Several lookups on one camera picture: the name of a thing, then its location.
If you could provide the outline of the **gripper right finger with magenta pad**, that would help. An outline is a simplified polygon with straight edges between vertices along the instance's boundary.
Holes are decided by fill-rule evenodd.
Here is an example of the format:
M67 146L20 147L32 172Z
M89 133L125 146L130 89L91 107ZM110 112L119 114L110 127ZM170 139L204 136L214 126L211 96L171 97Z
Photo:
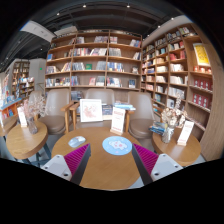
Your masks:
M137 144L132 144L132 155L144 185L182 169L182 166L167 154L158 155Z

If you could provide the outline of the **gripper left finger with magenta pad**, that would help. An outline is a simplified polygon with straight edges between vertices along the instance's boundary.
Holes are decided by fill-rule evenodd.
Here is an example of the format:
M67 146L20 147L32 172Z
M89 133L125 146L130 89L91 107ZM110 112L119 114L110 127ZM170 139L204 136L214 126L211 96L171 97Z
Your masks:
M42 169L79 185L90 156L91 147L86 144L65 156L54 156Z

